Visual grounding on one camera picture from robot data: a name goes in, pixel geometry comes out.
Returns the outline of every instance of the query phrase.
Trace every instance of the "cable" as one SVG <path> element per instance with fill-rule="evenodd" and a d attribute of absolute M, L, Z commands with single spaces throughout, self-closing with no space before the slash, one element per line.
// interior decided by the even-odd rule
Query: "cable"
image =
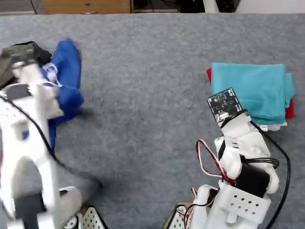
<path fill-rule="evenodd" d="M 184 228 L 187 228 L 187 224 L 188 224 L 188 219 L 190 218 L 190 215 L 193 213 L 193 207 L 195 206 L 199 206 L 199 207 L 206 207 L 208 205 L 211 205 L 213 203 L 213 201 L 215 200 L 216 198 L 216 195 L 215 197 L 213 197 L 213 199 L 210 201 L 210 202 L 206 202 L 205 204 L 191 204 L 185 211 L 185 214 L 184 214 L 184 218 L 183 218 L 183 222 L 184 222 Z"/>
<path fill-rule="evenodd" d="M 37 14 L 37 11 L 36 11 L 36 9 L 35 9 L 35 7 L 34 7 L 34 4 L 33 4 L 33 0 L 30 0 L 30 2 L 31 2 L 31 5 L 32 5 L 32 7 L 33 7 L 33 10 L 34 10 L 35 14 Z"/>
<path fill-rule="evenodd" d="M 286 158 L 287 161 L 287 176 L 286 176 L 286 184 L 285 184 L 285 188 L 284 188 L 284 192 L 283 192 L 283 196 L 282 199 L 273 215 L 273 217 L 271 218 L 270 222 L 268 223 L 266 229 L 270 229 L 273 224 L 275 223 L 277 217 L 279 216 L 282 207 L 286 201 L 287 198 L 287 194 L 288 194 L 288 190 L 289 190 L 289 185 L 290 185 L 290 175 L 291 175 L 291 162 L 290 162 L 290 158 L 288 156 L 288 154 L 278 145 L 278 143 L 276 143 L 268 134 L 266 134 L 258 125 L 256 125 L 253 121 L 250 122 L 264 137 L 266 137 L 282 154 L 283 156 Z"/>
<path fill-rule="evenodd" d="M 160 0 L 161 2 L 163 2 L 165 5 L 167 6 L 173 6 L 173 4 L 178 5 L 177 2 L 172 2 L 172 1 L 166 1 L 166 0 Z"/>
<path fill-rule="evenodd" d="M 275 159 L 275 158 L 270 158 L 270 157 L 259 157 L 259 158 L 243 158 L 243 161 L 247 164 L 250 163 L 268 163 L 268 164 L 272 164 L 274 169 L 277 169 L 280 165 L 279 160 Z"/>
<path fill-rule="evenodd" d="M 97 183 L 98 184 L 98 187 L 97 187 L 97 190 L 94 191 L 92 193 L 92 195 L 90 195 L 90 197 L 87 199 L 87 201 L 89 201 L 93 196 L 95 196 L 95 194 L 99 191 L 100 188 L 102 188 L 102 182 L 95 176 L 93 176 L 92 174 L 90 173 L 87 173 L 87 172 L 83 172 L 83 171 L 78 171 L 74 168 L 70 168 L 68 166 L 66 166 L 64 163 L 62 163 L 55 155 L 54 153 L 54 150 L 52 149 L 52 147 L 50 146 L 47 138 L 45 137 L 45 135 L 43 134 L 43 131 L 42 129 L 40 128 L 40 126 L 25 112 L 23 111 L 21 108 L 19 108 L 17 105 L 15 105 L 15 103 L 10 100 L 10 99 L 7 99 L 5 97 L 3 97 L 2 95 L 0 95 L 0 99 L 2 99 L 3 101 L 11 104 L 14 108 L 16 108 L 17 110 L 19 110 L 21 113 L 23 113 L 34 125 L 35 127 L 37 128 L 44 144 L 46 145 L 46 148 L 50 154 L 50 156 L 54 159 L 54 161 L 60 166 L 62 167 L 63 169 L 65 169 L 66 171 L 68 171 L 69 173 L 71 174 L 74 174 L 74 175 L 77 175 L 79 177 L 82 177 L 84 179 L 87 179 L 87 180 L 91 180 L 93 181 L 94 183 Z"/>
<path fill-rule="evenodd" d="M 152 2 L 153 2 L 152 0 L 149 0 L 149 3 L 151 5 L 151 7 L 152 7 L 152 12 L 154 12 L 154 7 L 153 7 L 153 3 Z"/>
<path fill-rule="evenodd" d="M 194 198 L 197 199 L 197 191 L 194 187 L 192 187 L 192 194 L 194 195 Z"/>
<path fill-rule="evenodd" d="M 214 162 L 216 163 L 221 175 L 218 175 L 218 174 L 213 174 L 213 173 L 210 173 L 209 171 L 207 171 L 203 165 L 202 165 L 202 161 L 201 161 L 201 152 L 200 152 L 200 144 L 203 144 L 205 146 L 205 148 L 207 149 L 207 151 L 210 153 L 210 155 L 212 156 Z M 225 171 L 223 170 L 222 166 L 220 165 L 220 162 L 219 160 L 217 159 L 217 157 L 215 156 L 215 154 L 212 152 L 212 150 L 209 148 L 209 146 L 206 144 L 205 141 L 203 141 L 202 139 L 199 139 L 197 142 L 196 142 L 196 151 L 197 151 L 197 157 L 198 157 L 198 160 L 199 160 L 199 163 L 200 163 L 200 167 L 202 169 L 202 171 L 207 174 L 208 176 L 212 176 L 212 177 L 223 177 L 227 182 L 231 183 L 231 184 L 235 184 L 236 181 L 235 180 L 232 180 L 230 179 Z"/>

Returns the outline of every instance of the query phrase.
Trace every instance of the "gray carpet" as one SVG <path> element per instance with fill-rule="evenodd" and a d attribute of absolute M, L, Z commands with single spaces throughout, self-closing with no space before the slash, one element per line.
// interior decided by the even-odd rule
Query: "gray carpet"
<path fill-rule="evenodd" d="M 93 204 L 111 229 L 160 229 L 190 188 L 216 185 L 198 166 L 195 141 L 221 131 L 206 104 L 211 62 L 285 63 L 294 74 L 295 114 L 272 136 L 292 160 L 292 180 L 276 229 L 305 223 L 305 15 L 137 14 L 0 17 L 0 47 L 36 41 L 54 51 L 73 38 L 82 50 L 84 115 L 58 127 L 56 154 L 104 181 Z M 286 164 L 277 172 L 284 188 Z M 214 167 L 205 154 L 204 162 Z M 60 185 L 86 197 L 88 182 L 59 170 Z M 0 228 L 5 217 L 0 214 Z"/>

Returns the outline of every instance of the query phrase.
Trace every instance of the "blue towel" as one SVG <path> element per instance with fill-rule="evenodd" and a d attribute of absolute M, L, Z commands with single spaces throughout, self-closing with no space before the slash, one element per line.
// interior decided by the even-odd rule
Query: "blue towel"
<path fill-rule="evenodd" d="M 295 90 L 284 64 L 212 64 L 212 93 L 232 87 L 243 108 L 261 125 L 285 122 L 285 108 Z"/>
<path fill-rule="evenodd" d="M 49 64 L 41 68 L 43 76 L 59 86 L 58 103 L 62 117 L 49 120 L 51 147 L 55 146 L 56 124 L 66 122 L 80 113 L 84 98 L 81 83 L 81 56 L 71 39 L 60 41 Z"/>

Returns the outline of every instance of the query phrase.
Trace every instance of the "teal towel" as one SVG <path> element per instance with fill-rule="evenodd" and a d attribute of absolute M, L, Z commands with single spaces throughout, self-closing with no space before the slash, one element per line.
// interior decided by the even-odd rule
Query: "teal towel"
<path fill-rule="evenodd" d="M 285 108 L 294 96 L 292 74 L 284 64 L 212 64 L 212 93 L 232 87 L 252 120 L 261 125 L 285 122 Z"/>

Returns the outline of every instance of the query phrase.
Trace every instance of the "wooden drawer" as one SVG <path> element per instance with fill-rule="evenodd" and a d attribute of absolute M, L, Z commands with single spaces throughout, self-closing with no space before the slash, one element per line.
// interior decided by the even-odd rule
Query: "wooden drawer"
<path fill-rule="evenodd" d="M 131 13 L 130 0 L 42 0 L 47 14 Z"/>

